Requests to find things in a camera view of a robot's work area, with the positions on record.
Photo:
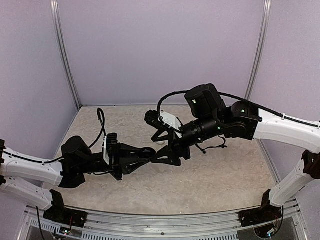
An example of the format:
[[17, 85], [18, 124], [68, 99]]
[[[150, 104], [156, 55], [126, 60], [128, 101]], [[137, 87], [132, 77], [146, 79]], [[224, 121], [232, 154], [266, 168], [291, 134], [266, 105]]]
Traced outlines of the black round disc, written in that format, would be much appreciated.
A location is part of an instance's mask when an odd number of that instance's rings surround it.
[[156, 150], [151, 147], [143, 147], [139, 150], [139, 157], [143, 159], [150, 159], [156, 154]]

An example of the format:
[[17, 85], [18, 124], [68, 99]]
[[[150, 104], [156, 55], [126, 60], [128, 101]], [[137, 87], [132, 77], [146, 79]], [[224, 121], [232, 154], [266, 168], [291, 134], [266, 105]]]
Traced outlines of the white earbud charging case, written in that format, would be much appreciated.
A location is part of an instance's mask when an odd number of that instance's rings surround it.
[[157, 141], [155, 143], [158, 144], [158, 145], [164, 145], [166, 142], [165, 141]]

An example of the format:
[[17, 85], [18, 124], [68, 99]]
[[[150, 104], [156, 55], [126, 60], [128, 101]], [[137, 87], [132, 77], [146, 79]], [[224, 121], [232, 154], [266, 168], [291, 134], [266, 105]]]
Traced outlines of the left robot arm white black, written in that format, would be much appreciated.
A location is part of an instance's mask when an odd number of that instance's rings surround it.
[[0, 190], [41, 210], [49, 210], [57, 221], [70, 218], [59, 192], [30, 183], [47, 183], [63, 189], [75, 189], [85, 183], [85, 175], [111, 174], [122, 180], [136, 169], [149, 163], [156, 151], [119, 143], [115, 134], [104, 138], [102, 151], [93, 153], [80, 136], [73, 136], [61, 147], [62, 157], [49, 160], [25, 155], [0, 141]]

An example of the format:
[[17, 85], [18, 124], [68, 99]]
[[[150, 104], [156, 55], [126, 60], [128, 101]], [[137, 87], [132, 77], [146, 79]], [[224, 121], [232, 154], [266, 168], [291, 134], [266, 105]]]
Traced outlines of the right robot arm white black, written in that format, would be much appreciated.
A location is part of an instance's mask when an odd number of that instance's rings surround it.
[[278, 185], [262, 197], [256, 218], [266, 222], [276, 209], [320, 177], [320, 125], [286, 116], [256, 103], [236, 98], [226, 106], [224, 94], [211, 84], [202, 84], [184, 91], [194, 120], [181, 124], [178, 118], [160, 108], [149, 110], [145, 122], [156, 128], [154, 142], [167, 141], [153, 161], [179, 166], [181, 159], [190, 159], [190, 147], [214, 137], [245, 140], [270, 140], [304, 149], [302, 160]]

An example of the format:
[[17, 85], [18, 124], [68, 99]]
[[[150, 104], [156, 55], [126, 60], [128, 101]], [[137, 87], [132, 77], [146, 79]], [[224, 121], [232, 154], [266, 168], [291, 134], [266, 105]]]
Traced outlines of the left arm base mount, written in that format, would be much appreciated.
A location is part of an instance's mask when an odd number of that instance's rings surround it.
[[50, 209], [46, 210], [43, 213], [44, 219], [79, 228], [84, 227], [87, 216], [88, 213], [85, 211], [75, 210], [71, 208], [58, 208], [55, 206], [52, 206]]

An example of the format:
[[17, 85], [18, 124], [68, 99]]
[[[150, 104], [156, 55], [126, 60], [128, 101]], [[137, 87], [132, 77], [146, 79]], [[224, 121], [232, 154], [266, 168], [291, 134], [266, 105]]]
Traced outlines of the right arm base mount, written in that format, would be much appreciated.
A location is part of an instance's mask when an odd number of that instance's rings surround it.
[[281, 208], [260, 209], [257, 207], [249, 210], [242, 210], [238, 213], [238, 216], [241, 226], [248, 227], [280, 219], [283, 214]]

